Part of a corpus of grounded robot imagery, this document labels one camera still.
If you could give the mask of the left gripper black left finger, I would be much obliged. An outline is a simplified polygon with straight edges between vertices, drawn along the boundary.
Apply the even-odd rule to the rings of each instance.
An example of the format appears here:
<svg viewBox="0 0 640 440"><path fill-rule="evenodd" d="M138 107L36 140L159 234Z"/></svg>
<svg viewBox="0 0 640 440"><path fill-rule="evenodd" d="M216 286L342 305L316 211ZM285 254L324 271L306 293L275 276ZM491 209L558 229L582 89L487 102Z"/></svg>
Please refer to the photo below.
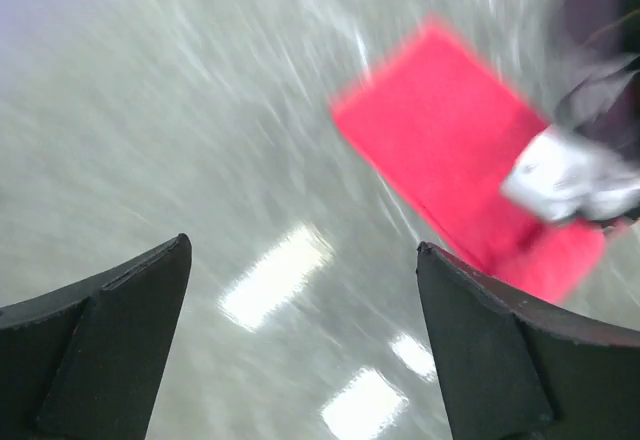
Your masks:
<svg viewBox="0 0 640 440"><path fill-rule="evenodd" d="M191 242L180 234L2 307L2 438L145 438L191 262Z"/></svg>

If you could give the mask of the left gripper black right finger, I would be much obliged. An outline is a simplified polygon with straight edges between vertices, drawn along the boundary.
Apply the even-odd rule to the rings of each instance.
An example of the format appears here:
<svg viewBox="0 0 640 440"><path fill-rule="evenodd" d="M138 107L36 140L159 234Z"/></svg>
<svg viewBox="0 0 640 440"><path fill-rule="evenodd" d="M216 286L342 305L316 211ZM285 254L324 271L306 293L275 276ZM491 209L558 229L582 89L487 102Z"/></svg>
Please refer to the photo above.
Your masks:
<svg viewBox="0 0 640 440"><path fill-rule="evenodd" d="M639 437L639 333L423 242L417 284L455 440Z"/></svg>

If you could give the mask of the red towel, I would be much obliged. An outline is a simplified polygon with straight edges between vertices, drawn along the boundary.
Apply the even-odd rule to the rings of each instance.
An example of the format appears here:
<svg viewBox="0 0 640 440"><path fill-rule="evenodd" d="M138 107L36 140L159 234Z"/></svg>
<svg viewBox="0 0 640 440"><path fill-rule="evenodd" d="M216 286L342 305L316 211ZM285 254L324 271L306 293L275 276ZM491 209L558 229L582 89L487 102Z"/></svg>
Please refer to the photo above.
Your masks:
<svg viewBox="0 0 640 440"><path fill-rule="evenodd" d="M477 270L559 304L603 255L600 230L546 224L501 195L544 121L444 24L427 22L340 94L331 114L351 146Z"/></svg>

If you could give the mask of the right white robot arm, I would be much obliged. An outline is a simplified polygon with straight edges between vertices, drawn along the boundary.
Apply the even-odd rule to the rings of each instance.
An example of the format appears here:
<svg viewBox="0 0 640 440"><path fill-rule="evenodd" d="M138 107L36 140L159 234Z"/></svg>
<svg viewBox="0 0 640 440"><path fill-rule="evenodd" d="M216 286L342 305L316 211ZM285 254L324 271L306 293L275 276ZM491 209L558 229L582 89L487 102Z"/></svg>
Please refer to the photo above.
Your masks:
<svg viewBox="0 0 640 440"><path fill-rule="evenodd" d="M639 160L639 0L554 0L549 36L566 91L555 121Z"/></svg>

